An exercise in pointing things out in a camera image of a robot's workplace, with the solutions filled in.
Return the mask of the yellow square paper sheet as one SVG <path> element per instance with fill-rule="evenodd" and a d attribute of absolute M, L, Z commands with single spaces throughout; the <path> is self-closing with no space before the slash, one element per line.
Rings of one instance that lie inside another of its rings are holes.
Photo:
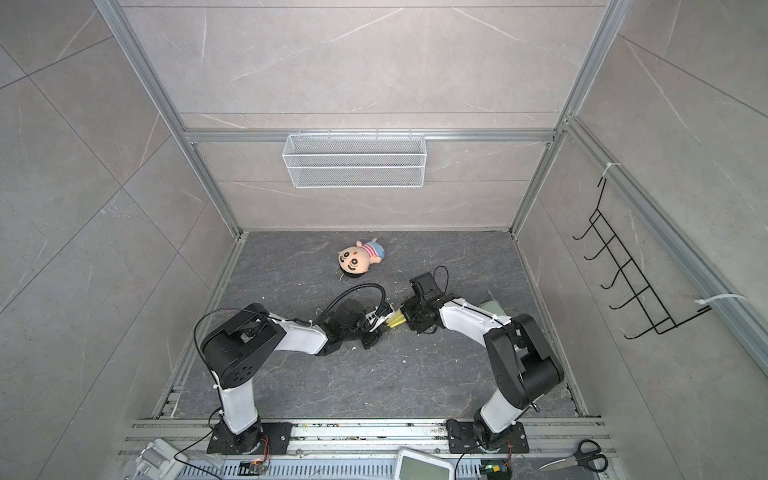
<path fill-rule="evenodd" d="M 406 317 L 402 313 L 401 310 L 397 310 L 393 313 L 393 315 L 386 321 L 386 325 L 390 328 L 396 328 L 399 325 L 402 325 L 406 322 Z"/>

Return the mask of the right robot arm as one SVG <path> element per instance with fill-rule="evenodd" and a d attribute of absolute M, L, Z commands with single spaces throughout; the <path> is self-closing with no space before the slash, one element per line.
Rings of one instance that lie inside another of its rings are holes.
<path fill-rule="evenodd" d="M 443 291 L 431 273 L 410 280 L 413 296 L 401 307 L 409 328 L 454 331 L 486 348 L 496 390 L 476 412 L 474 432 L 483 443 L 506 433 L 540 397 L 564 381 L 564 369 L 537 322 L 509 317 Z"/>

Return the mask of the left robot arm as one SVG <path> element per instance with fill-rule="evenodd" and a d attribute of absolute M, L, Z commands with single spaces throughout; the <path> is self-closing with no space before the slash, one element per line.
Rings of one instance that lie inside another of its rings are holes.
<path fill-rule="evenodd" d="M 367 311 L 352 299 L 336 303 L 319 324 L 282 318 L 259 303 L 241 309 L 197 344 L 218 390 L 221 423 L 234 436 L 259 424 L 253 378 L 273 352 L 326 356 L 353 340 L 368 349 L 379 340 L 382 326 L 393 315 L 389 303 Z"/>

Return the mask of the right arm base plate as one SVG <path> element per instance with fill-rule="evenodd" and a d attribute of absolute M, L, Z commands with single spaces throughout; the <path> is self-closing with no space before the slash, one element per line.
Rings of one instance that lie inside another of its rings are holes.
<path fill-rule="evenodd" d="M 493 433 L 482 422 L 448 419 L 445 422 L 449 450 L 452 454 L 530 452 L 522 423 L 515 423 L 500 433 Z"/>

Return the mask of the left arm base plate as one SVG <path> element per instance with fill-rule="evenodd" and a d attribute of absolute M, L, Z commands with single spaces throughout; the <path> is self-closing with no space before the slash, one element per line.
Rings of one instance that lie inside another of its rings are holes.
<path fill-rule="evenodd" d="M 290 422 L 258 421 L 240 434 L 234 434 L 221 420 L 213 428 L 206 452 L 221 455 L 258 455 L 269 449 L 271 455 L 284 455 L 288 450 L 292 430 L 293 424 Z"/>

